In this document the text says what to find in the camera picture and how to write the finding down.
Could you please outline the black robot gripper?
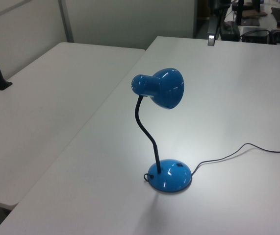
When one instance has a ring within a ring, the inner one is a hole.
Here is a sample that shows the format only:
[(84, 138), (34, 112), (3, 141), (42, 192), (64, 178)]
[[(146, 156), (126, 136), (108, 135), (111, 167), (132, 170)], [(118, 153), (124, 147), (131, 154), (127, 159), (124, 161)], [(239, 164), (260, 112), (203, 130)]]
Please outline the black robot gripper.
[(221, 18), (221, 15), (210, 15), (209, 17), (207, 45), (210, 47), (213, 47), (215, 45), (215, 40), (220, 40)]

